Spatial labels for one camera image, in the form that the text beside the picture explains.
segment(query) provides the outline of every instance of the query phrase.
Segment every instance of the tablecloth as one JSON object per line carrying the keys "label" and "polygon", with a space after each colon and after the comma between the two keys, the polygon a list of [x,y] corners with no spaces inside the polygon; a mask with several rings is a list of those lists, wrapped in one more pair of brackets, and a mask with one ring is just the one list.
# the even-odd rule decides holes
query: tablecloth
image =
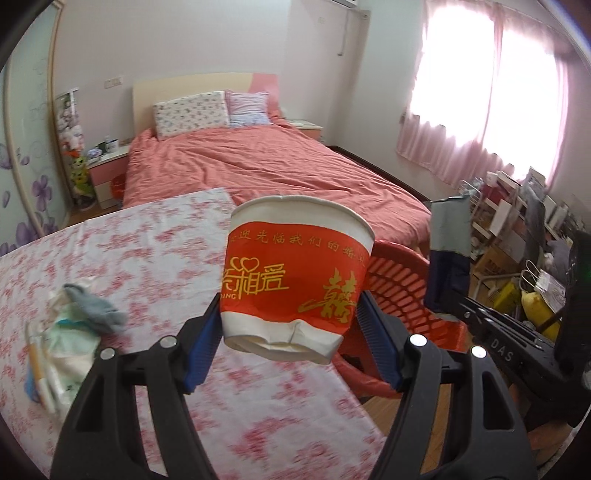
{"label": "tablecloth", "polygon": [[[25,395],[26,320],[45,320],[51,290],[80,277],[128,312],[103,344],[148,348],[202,314],[217,292],[230,213],[224,189],[105,215],[0,258],[0,414],[48,475],[59,425]],[[138,387],[150,466],[165,473],[147,391]],[[335,369],[270,362],[220,345],[206,382],[187,397],[193,423],[221,480],[363,480],[384,442]]]}

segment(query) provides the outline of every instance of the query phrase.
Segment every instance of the curtain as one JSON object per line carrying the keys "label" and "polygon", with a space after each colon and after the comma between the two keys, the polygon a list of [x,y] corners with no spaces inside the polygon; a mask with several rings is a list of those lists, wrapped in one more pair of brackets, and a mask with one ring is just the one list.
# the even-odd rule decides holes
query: curtain
{"label": "curtain", "polygon": [[569,42],[501,4],[427,0],[423,47],[398,138],[449,185],[487,171],[552,181],[567,116]]}

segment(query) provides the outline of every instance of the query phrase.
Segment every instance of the air conditioner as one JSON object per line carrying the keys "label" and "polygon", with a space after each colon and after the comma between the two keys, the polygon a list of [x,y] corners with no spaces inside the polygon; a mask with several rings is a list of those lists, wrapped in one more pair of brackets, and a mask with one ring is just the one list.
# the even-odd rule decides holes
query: air conditioner
{"label": "air conditioner", "polygon": [[344,5],[348,8],[357,8],[359,6],[359,0],[332,0],[338,4]]}

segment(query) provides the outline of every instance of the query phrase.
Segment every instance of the crushed paper cup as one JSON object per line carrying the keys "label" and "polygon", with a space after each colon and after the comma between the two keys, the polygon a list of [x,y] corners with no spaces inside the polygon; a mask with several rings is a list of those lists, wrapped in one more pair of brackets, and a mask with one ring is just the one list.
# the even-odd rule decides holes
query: crushed paper cup
{"label": "crushed paper cup", "polygon": [[355,315],[375,235],[354,211],[270,196],[232,213],[220,311],[226,344],[330,363]]}

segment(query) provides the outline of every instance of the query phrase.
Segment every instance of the wardrobe door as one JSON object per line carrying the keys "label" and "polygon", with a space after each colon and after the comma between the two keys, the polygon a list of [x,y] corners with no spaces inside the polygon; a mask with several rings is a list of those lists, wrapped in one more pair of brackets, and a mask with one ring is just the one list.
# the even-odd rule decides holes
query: wardrobe door
{"label": "wardrobe door", "polygon": [[64,227],[69,209],[47,94],[59,12],[50,5],[37,17],[12,52],[5,79],[5,122],[13,174],[40,235]]}
{"label": "wardrobe door", "polygon": [[[0,92],[6,70],[0,72]],[[4,101],[0,95],[0,257],[39,238],[22,204],[6,147]]]}

